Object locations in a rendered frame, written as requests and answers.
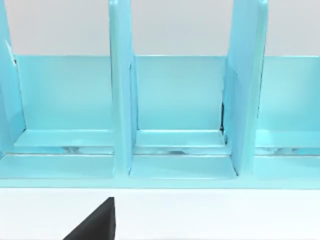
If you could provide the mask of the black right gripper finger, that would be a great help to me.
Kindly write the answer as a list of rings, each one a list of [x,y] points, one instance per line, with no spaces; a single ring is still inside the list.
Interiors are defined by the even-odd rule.
[[[115,240],[116,208],[108,197],[62,240]]]

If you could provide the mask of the light blue rack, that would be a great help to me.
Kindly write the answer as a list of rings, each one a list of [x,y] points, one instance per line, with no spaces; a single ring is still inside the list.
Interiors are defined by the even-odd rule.
[[[320,190],[320,0],[0,0],[0,188]]]

